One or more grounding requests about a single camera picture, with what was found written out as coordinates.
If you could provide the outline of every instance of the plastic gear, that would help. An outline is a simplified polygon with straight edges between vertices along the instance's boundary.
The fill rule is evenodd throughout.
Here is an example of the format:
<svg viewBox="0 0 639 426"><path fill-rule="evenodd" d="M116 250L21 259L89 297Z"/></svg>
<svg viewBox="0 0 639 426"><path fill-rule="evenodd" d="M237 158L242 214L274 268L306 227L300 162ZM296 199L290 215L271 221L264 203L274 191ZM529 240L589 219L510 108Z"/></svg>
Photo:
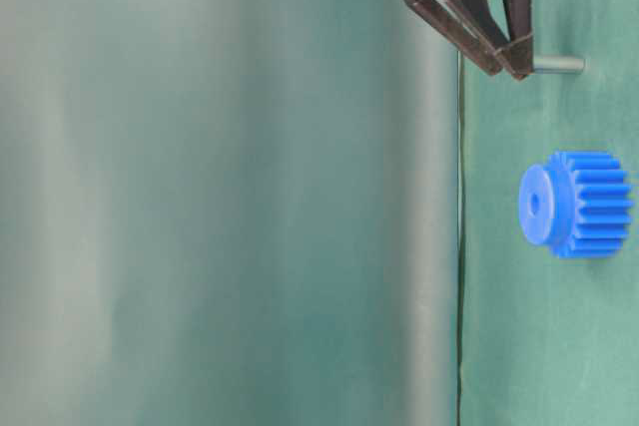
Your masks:
<svg viewBox="0 0 639 426"><path fill-rule="evenodd" d="M519 222L533 244L560 258L617 252L628 236L633 202L627 173L604 152L556 152L521 179Z"/></svg>

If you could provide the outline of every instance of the metal shaft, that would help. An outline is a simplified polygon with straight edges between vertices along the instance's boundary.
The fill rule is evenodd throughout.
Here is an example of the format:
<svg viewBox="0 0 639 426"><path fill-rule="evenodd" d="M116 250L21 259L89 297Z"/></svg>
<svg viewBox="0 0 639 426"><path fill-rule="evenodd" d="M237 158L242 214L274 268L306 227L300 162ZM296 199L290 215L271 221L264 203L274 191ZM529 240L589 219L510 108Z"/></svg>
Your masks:
<svg viewBox="0 0 639 426"><path fill-rule="evenodd" d="M554 55L535 55L535 74L572 74L578 75L586 68L586 61L577 57Z"/></svg>

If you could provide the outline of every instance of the green table surface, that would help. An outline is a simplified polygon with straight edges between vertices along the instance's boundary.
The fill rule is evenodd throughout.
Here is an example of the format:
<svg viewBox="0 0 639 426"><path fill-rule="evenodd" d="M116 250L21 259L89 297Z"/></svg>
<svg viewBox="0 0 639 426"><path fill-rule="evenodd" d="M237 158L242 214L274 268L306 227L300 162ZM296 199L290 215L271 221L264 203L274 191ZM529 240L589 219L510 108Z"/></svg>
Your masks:
<svg viewBox="0 0 639 426"><path fill-rule="evenodd" d="M534 0L534 15L537 53L588 65L517 83L465 63L461 424L637 424L636 228L613 258L555 259L524 239L517 193L555 150L609 151L636 183L639 2Z"/></svg>

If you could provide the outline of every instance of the green backdrop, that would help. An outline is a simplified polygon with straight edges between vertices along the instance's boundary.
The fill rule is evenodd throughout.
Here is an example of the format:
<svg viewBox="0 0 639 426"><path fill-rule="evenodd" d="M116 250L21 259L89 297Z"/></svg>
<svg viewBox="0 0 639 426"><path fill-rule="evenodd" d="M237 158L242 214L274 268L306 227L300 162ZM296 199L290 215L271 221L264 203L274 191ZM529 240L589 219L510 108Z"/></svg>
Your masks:
<svg viewBox="0 0 639 426"><path fill-rule="evenodd" d="M0 6L0 423L452 424L455 57L400 0Z"/></svg>
<svg viewBox="0 0 639 426"><path fill-rule="evenodd" d="M461 425L636 424L636 228L611 259L561 261L525 241L517 195L555 150L609 151L636 183L637 0L534 0L534 15L538 53L588 65L516 83L466 64Z"/></svg>

